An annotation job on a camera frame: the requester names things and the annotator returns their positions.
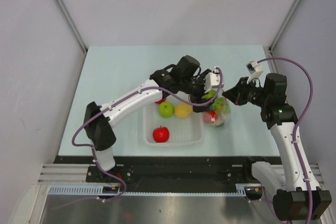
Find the cabbage head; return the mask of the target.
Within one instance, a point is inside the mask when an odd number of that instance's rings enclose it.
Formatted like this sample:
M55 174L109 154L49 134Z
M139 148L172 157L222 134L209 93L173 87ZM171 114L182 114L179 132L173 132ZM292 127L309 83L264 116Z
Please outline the cabbage head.
M218 120L214 123L214 126L220 127L226 125L229 122L231 115L229 105L224 106L224 108L220 112L216 112L216 114L218 115Z

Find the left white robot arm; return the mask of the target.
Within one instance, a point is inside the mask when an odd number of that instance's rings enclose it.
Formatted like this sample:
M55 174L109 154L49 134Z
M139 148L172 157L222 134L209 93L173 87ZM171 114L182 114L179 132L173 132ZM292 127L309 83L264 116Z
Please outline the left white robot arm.
M200 70L200 63L186 55L152 73L138 88L103 105L91 102L86 107L84 130L93 145L93 155L99 164L98 176L105 182L115 178L116 162L112 147L116 142L113 129L127 116L150 103L183 92L190 95L193 107L205 103L204 95L211 89L212 71Z

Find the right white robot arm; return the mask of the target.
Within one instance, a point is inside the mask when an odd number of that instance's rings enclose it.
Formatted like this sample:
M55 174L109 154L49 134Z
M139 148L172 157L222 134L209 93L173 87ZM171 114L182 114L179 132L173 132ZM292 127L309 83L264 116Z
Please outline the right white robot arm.
M242 169L243 179L261 182L280 221L310 222L323 215L332 197L320 187L309 167L296 112L286 102L286 89L286 76L269 73L262 87L243 77L223 96L235 105L251 103L261 108L261 119L276 142L285 174L281 177L268 162L259 161Z

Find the green guava fruit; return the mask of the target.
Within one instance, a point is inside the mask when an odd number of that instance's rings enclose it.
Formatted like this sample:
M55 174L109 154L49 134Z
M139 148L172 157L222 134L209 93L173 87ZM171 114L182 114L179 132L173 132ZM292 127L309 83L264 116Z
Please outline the green guava fruit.
M225 99L223 97L217 97L214 103L211 105L212 111L220 112L225 106Z

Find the clear orange zip bag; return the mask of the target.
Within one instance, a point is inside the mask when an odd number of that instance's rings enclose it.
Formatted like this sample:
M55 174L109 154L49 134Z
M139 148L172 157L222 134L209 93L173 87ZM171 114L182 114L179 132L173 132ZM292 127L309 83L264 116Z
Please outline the clear orange zip bag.
M203 122L207 125L220 127L229 121L230 107L227 99L218 95L210 106L209 111L203 113Z

